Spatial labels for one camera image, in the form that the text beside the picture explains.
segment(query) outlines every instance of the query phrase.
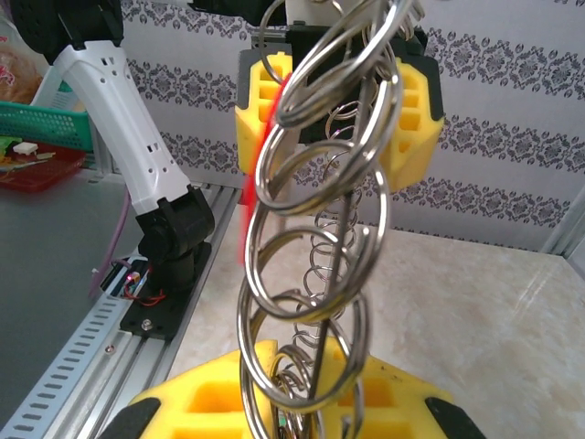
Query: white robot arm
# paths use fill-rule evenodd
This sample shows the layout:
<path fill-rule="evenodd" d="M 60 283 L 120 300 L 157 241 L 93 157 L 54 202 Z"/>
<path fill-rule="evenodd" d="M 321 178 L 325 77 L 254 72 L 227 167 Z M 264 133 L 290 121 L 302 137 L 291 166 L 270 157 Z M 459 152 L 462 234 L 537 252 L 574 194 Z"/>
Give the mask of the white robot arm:
<path fill-rule="evenodd" d="M 144 232 L 138 249 L 155 294 L 188 297 L 204 240 L 215 228 L 200 189 L 169 153 L 138 92 L 120 44 L 119 0 L 11 0 L 21 37 L 84 103 L 128 187 Z"/>
<path fill-rule="evenodd" d="M 138 215 L 184 196 L 190 182 L 170 155 L 136 89 L 123 48 L 88 41 L 67 46 L 54 66 L 85 104 L 120 168 Z"/>

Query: black mounting plate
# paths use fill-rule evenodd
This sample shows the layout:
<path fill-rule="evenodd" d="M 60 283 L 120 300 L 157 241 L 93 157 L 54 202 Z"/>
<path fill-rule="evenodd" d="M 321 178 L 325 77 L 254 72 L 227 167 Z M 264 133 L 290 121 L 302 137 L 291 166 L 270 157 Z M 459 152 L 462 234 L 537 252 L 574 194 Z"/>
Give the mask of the black mounting plate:
<path fill-rule="evenodd" d="M 195 264 L 195 281 L 185 288 L 174 290 L 166 295 L 166 298 L 155 306 L 143 306 L 134 302 L 120 322 L 120 329 L 128 331 L 136 336 L 172 340 L 183 317 L 186 307 L 189 304 L 195 284 L 201 277 L 209 256 L 211 255 L 211 244 L 202 242 Z M 146 282 L 138 293 L 138 297 L 146 298 L 157 296 L 158 292 L 152 291 L 149 283 Z M 143 328 L 143 322 L 150 320 L 150 329 Z"/>

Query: gray surface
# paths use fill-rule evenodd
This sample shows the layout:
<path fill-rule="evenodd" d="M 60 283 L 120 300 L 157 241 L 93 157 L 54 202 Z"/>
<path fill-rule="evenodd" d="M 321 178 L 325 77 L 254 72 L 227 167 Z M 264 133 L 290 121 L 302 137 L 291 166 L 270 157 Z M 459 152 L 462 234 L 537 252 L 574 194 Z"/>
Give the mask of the gray surface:
<path fill-rule="evenodd" d="M 42 194 L 0 190 L 0 425 L 27 396 L 92 302 L 90 273 L 106 250 L 123 186 L 88 174 Z M 141 233 L 130 212 L 115 255 Z"/>
<path fill-rule="evenodd" d="M 0 438 L 94 439 L 132 398 L 166 379 L 241 196 L 238 189 L 212 185 L 203 193 L 216 220 L 206 239 L 212 249 L 175 338 L 164 342 L 121 331 L 117 322 L 130 304 L 103 294 L 0 429 Z"/>

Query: red tag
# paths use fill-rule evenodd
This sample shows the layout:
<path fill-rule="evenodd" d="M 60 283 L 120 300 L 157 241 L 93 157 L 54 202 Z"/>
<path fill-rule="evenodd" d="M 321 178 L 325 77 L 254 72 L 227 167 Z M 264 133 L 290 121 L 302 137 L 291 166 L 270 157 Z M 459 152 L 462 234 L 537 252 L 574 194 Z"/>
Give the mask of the red tag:
<path fill-rule="evenodd" d="M 258 159 L 260 157 L 260 152 L 266 143 L 266 139 L 270 135 L 272 128 L 274 127 L 274 114 L 276 113 L 276 108 L 278 107 L 278 102 L 281 99 L 282 89 L 288 82 L 291 75 L 287 76 L 281 84 L 274 101 L 272 101 L 271 112 L 269 113 L 268 122 L 264 128 L 264 133 L 262 135 L 261 141 L 258 144 L 256 151 L 254 152 L 253 162 L 252 162 L 252 169 L 254 169 L 254 174 L 256 172 L 256 166 L 258 165 Z M 250 223 L 252 221 L 252 215 L 254 213 L 254 209 L 256 208 L 256 188 L 254 186 L 254 175 L 246 176 L 244 181 L 244 193 L 242 196 L 242 202 L 244 204 L 244 215 L 242 219 L 242 234 L 240 239 L 240 252 L 239 252 L 239 263 L 244 263 L 244 253 L 246 251 L 246 237 L 248 236 L 248 228 L 250 227 Z"/>

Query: wall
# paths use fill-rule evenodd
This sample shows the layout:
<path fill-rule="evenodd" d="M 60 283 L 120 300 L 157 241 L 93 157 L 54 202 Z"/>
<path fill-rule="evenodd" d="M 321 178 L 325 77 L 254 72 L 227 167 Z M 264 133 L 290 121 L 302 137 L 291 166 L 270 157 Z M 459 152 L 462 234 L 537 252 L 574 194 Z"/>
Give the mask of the wall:
<path fill-rule="evenodd" d="M 232 108 L 250 27 L 122 3 L 134 77 L 177 162 L 195 180 L 240 186 Z M 538 251 L 585 187 L 585 2 L 422 3 L 447 123 L 428 177 L 394 195 L 394 227 Z M 319 164 L 296 180 L 314 187 Z M 375 205 L 369 187 L 364 222 Z"/>
<path fill-rule="evenodd" d="M 571 266 L 585 279 L 585 241 L 582 241 L 568 258 Z"/>

